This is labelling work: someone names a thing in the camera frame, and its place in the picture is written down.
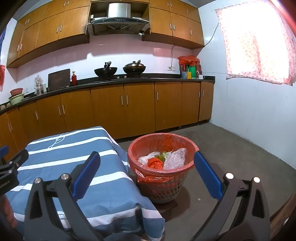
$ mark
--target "countertop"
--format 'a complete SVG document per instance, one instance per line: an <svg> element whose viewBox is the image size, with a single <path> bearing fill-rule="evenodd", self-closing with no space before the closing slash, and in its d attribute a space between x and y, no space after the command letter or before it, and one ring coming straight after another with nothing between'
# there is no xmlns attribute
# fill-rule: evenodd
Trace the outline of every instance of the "countertop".
<svg viewBox="0 0 296 241"><path fill-rule="evenodd" d="M87 83L87 84L81 84L71 87L66 87L62 89L58 89L55 91L47 92L38 96L30 97L29 99L26 99L18 104L12 105L10 107L7 107L0 111L0 115L21 105L27 104L29 102L49 97L52 95L62 94L69 91L75 91L75 90L81 90L86 88L93 88L97 86L106 86L106 85L116 85L116 84L129 84L129 83L148 83L148 82L162 82L162 81L188 81L188 82L212 82L215 83L215 77L214 76L205 76L205 79L198 80L198 79L180 79L180 78L123 78L123 79L115 79L115 80L106 80L106 81L99 81L99 82L93 82L93 83Z"/></svg>

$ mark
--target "floor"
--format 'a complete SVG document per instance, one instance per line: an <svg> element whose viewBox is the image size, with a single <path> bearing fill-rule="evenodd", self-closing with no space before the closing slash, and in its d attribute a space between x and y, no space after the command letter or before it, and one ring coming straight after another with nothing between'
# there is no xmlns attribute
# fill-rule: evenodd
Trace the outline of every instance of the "floor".
<svg viewBox="0 0 296 241"><path fill-rule="evenodd" d="M172 131L195 142L204 156L219 164L224 172L250 180L258 176L267 196L272 215L296 190L296 170L260 147L211 123ZM127 150L132 141L119 142ZM185 184L176 197L179 205L173 209L173 218L165 224L165 241L187 241L198 231L216 205L199 174L189 171ZM228 230L234 218L239 200L224 225Z"/></svg>

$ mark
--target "range hood chimney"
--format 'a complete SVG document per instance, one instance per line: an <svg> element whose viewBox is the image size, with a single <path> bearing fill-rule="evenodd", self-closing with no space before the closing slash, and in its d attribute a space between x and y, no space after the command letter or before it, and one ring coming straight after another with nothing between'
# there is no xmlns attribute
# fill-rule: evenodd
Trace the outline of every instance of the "range hood chimney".
<svg viewBox="0 0 296 241"><path fill-rule="evenodd" d="M149 28L149 21L131 18L130 3L110 3L107 17L91 18L87 25L89 35L142 34Z"/></svg>

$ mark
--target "floral curtain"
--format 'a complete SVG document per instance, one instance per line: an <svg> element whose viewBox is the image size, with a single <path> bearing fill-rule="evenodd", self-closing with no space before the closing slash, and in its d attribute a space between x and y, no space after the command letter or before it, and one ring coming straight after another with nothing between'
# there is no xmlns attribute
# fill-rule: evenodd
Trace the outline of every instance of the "floral curtain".
<svg viewBox="0 0 296 241"><path fill-rule="evenodd" d="M225 43L228 78L295 83L296 39L271 2L253 0L217 9L216 13Z"/></svg>

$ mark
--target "trash can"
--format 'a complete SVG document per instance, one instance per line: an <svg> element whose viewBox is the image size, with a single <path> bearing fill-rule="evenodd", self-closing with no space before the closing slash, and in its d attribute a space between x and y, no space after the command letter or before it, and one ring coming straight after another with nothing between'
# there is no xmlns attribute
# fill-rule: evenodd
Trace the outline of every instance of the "trash can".
<svg viewBox="0 0 296 241"><path fill-rule="evenodd" d="M138 162L139 157L153 151L176 151L186 148L185 165L176 169L158 170ZM128 162L137 175L137 183L143 196L154 203L167 203L179 193L187 172L194 167L193 156L198 146L186 137L170 133L153 133L135 139L128 147Z"/></svg>

